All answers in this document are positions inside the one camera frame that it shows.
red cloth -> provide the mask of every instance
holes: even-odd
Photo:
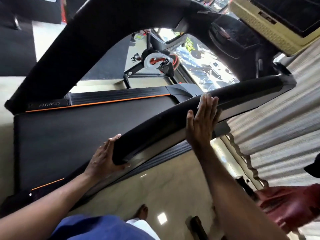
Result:
[[[255,191],[257,205],[286,233],[320,215],[320,185],[278,186]]]

blue shirt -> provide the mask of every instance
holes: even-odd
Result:
[[[146,232],[113,215],[74,215],[64,218],[49,238],[55,239],[154,240]]]

black cap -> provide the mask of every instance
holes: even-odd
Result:
[[[320,178],[320,153],[315,157],[314,163],[304,167],[304,170],[315,178]]]

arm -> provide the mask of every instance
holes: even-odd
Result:
[[[205,94],[196,116],[188,111],[186,138],[201,164],[222,230],[228,240],[287,240],[285,232],[255,205],[214,153],[210,140],[221,114],[217,104],[217,97]]]
[[[84,173],[32,204],[0,219],[0,239],[49,238],[69,210],[91,187],[108,174],[127,166],[116,166],[112,161],[114,142],[120,136],[108,139],[98,148]]]

hand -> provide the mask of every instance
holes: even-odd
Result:
[[[107,177],[109,174],[120,171],[129,167],[130,164],[115,165],[112,161],[113,148],[115,141],[120,138],[121,134],[118,134],[112,138],[109,138],[108,141],[103,143],[100,146],[92,159],[89,162],[89,165],[84,171],[84,174],[88,175],[90,178],[100,181]]]
[[[200,98],[197,114],[189,110],[186,116],[186,140],[193,150],[210,146],[212,132],[219,120],[222,110],[217,111],[218,97],[203,94]]]

